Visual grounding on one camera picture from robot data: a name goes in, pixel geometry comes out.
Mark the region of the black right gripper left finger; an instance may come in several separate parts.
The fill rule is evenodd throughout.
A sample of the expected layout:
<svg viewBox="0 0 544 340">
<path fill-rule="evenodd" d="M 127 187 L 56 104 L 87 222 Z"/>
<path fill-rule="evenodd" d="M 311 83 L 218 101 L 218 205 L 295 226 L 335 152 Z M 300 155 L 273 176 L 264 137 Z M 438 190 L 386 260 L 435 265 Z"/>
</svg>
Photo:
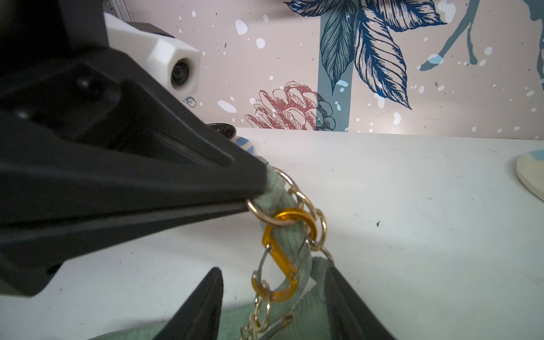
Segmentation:
<svg viewBox="0 0 544 340">
<path fill-rule="evenodd" d="M 222 272 L 212 268 L 155 340 L 216 340 L 223 297 Z"/>
</svg>

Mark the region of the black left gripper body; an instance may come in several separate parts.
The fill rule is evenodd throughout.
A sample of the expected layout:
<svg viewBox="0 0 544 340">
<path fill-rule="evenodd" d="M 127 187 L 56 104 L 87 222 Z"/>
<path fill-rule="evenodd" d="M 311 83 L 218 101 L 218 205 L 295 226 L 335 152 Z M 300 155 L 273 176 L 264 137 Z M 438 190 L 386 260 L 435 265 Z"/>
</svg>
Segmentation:
<svg viewBox="0 0 544 340">
<path fill-rule="evenodd" d="M 69 259 L 246 210 L 263 162 L 110 47 L 100 1 L 1 3 L 1 293 Z"/>
</svg>

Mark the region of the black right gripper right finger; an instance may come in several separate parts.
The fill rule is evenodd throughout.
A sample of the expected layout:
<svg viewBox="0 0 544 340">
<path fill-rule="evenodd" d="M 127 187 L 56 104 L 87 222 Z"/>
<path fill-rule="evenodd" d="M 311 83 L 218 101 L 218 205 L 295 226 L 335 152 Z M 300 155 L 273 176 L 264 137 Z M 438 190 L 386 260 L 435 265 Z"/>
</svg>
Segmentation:
<svg viewBox="0 0 544 340">
<path fill-rule="evenodd" d="M 327 269 L 324 294 L 332 339 L 395 339 L 335 267 Z"/>
</svg>

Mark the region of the green corduroy shoulder bag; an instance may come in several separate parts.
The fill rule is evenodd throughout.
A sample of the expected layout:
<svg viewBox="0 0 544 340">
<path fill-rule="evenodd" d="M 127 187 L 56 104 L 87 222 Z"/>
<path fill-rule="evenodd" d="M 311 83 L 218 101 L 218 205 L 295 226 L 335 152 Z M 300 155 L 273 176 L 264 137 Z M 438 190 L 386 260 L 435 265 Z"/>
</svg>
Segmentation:
<svg viewBox="0 0 544 340">
<path fill-rule="evenodd" d="M 324 293 L 334 261 L 324 244 L 327 220 L 285 172 L 268 165 L 264 195 L 247 201 L 261 221 L 265 252 L 252 274 L 253 303 L 224 310 L 220 276 L 205 278 L 169 321 L 117 331 L 103 339 L 331 339 Z M 273 259 L 285 276 L 263 278 Z"/>
</svg>

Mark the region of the red fox figure keychain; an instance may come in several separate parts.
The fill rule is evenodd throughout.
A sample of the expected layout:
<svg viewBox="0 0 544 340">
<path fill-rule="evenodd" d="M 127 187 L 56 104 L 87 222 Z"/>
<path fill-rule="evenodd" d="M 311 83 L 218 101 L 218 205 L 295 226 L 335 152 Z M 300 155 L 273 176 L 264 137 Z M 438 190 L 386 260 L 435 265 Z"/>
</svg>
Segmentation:
<svg viewBox="0 0 544 340">
<path fill-rule="evenodd" d="M 264 195 L 246 204 L 263 225 L 264 253 L 241 339 L 330 339 L 324 279 L 334 259 L 325 214 L 276 167 L 267 168 Z"/>
</svg>

